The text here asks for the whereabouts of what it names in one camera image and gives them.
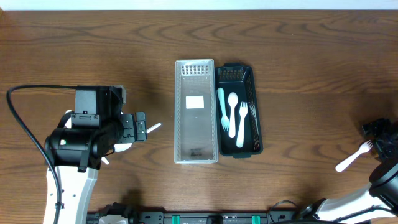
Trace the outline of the black plastic perforated basket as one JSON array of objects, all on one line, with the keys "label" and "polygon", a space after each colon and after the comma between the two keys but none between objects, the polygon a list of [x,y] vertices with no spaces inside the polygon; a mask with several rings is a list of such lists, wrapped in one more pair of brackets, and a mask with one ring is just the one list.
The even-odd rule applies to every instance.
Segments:
[{"label": "black plastic perforated basket", "polygon": [[[226,115],[230,117],[230,106],[228,96],[235,92],[238,96],[238,104],[235,107],[236,135],[233,138],[228,136],[228,131],[223,131],[221,125],[221,108],[218,101],[219,152],[224,156],[232,156],[236,159],[248,158],[263,151],[261,124],[257,105],[254,73],[250,66],[240,63],[226,63],[215,69],[216,94],[218,88],[224,89]],[[242,148],[236,146],[236,139],[239,129],[239,108],[242,102],[248,104],[248,114],[244,124],[244,144]]]}]

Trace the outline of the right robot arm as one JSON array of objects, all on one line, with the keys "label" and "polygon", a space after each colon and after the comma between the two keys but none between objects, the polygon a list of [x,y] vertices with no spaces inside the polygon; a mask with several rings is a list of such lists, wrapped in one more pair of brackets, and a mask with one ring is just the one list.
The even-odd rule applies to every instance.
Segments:
[{"label": "right robot arm", "polygon": [[364,223],[397,216],[397,122],[381,118],[364,124],[362,129],[368,140],[335,170],[343,172],[360,155],[375,149],[381,163],[369,176],[368,184],[345,197],[323,198],[298,212],[296,220]]}]

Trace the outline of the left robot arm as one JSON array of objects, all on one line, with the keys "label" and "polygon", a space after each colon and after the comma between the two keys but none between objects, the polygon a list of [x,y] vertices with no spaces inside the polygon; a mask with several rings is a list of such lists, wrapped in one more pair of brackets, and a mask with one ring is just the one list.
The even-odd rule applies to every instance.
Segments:
[{"label": "left robot arm", "polygon": [[47,174],[44,223],[85,223],[102,158],[117,144],[130,147],[147,139],[145,114],[124,114],[125,102],[122,85],[76,88],[74,111],[45,140],[60,185]]}]

